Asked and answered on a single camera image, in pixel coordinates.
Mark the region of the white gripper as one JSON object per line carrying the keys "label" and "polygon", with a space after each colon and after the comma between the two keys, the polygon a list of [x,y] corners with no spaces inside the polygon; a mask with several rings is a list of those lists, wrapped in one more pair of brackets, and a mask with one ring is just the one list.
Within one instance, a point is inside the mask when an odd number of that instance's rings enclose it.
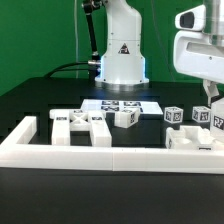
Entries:
{"label": "white gripper", "polygon": [[173,64],[178,73],[204,79],[208,105],[219,98],[217,83],[224,84],[223,46],[211,45],[203,33],[179,31],[174,39]]}

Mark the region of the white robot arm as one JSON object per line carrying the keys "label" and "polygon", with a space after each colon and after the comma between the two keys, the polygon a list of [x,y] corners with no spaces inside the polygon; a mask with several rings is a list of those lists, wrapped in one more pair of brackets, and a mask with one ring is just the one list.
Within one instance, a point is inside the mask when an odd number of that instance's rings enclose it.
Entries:
{"label": "white robot arm", "polygon": [[[130,90],[145,86],[145,58],[140,52],[142,18],[126,0],[103,0],[108,22],[107,50],[95,82],[100,87]],[[203,4],[175,17],[173,64],[177,72],[203,80],[209,98],[224,84],[224,0]]]}

